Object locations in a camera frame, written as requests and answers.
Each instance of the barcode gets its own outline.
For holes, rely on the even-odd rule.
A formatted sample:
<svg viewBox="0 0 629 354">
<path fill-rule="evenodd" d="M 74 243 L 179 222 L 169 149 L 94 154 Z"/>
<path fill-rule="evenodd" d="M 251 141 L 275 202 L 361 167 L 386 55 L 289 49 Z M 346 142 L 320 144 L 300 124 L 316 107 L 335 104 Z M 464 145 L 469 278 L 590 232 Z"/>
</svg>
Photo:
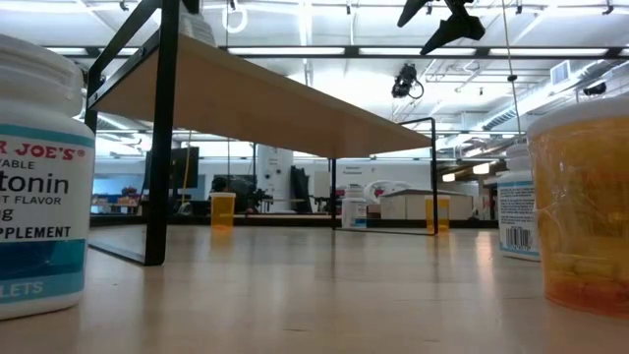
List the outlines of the barcode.
<svg viewBox="0 0 629 354">
<path fill-rule="evenodd" d="M 531 230 L 523 229 L 521 227 L 509 227 L 506 231 L 507 247 L 520 251 L 531 250 L 531 247 L 533 247 Z"/>
</svg>

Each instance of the hanging hook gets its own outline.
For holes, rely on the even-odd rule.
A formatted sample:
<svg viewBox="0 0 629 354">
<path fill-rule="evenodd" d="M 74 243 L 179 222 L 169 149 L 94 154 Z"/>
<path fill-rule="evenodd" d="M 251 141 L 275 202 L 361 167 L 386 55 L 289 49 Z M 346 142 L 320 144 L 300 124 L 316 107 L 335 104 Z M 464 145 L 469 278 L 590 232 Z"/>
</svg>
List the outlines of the hanging hook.
<svg viewBox="0 0 629 354">
<path fill-rule="evenodd" d="M 611 0 L 607 0 L 607 10 L 603 11 L 603 15 L 609 15 L 613 12 L 613 5 L 611 5 Z"/>
</svg>

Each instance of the supplement bottle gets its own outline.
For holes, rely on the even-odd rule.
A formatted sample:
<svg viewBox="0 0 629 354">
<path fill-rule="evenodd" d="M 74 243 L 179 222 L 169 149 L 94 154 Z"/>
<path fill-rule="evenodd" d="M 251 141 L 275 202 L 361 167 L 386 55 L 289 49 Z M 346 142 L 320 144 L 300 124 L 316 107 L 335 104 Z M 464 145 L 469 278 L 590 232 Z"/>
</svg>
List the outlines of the supplement bottle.
<svg viewBox="0 0 629 354">
<path fill-rule="evenodd" d="M 94 135 L 83 74 L 0 35 L 0 320 L 60 310 L 84 289 Z"/>
<path fill-rule="evenodd" d="M 367 227 L 367 200 L 363 197 L 363 187 L 350 186 L 345 190 L 342 210 L 343 228 Z"/>
<path fill-rule="evenodd" d="M 510 147 L 507 158 L 509 172 L 498 179 L 500 252 L 507 257 L 539 261 L 535 188 L 527 146 Z"/>
</svg>

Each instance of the security camera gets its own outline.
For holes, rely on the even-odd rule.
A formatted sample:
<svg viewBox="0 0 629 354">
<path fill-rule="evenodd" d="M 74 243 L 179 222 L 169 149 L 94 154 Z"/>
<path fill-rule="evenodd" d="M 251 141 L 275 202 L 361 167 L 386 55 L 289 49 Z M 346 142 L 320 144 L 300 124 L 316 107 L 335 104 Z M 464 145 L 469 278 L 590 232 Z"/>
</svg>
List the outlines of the security camera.
<svg viewBox="0 0 629 354">
<path fill-rule="evenodd" d="M 583 93 L 586 96 L 591 96 L 591 95 L 595 95 L 595 94 L 603 94 L 607 92 L 607 84 L 606 83 L 600 83 L 598 85 L 592 86 L 590 88 L 584 88 Z"/>
</svg>

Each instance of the orange plastic container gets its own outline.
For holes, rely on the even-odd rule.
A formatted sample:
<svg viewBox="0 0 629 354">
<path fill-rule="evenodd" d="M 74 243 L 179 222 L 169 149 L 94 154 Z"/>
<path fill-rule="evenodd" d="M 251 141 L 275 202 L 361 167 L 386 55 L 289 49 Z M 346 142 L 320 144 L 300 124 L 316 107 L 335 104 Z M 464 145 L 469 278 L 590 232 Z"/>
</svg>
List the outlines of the orange plastic container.
<svg viewBox="0 0 629 354">
<path fill-rule="evenodd" d="M 545 297 L 629 318 L 629 99 L 564 108 L 528 135 Z"/>
<path fill-rule="evenodd" d="M 234 227 L 234 207 L 236 194 L 234 193 L 210 193 L 211 228 L 215 231 L 229 232 Z"/>
<path fill-rule="evenodd" d="M 434 216 L 432 214 L 432 196 L 426 196 L 426 226 L 428 232 L 434 233 Z M 437 217 L 439 232 L 448 232 L 450 230 L 450 197 L 437 197 Z"/>
</svg>

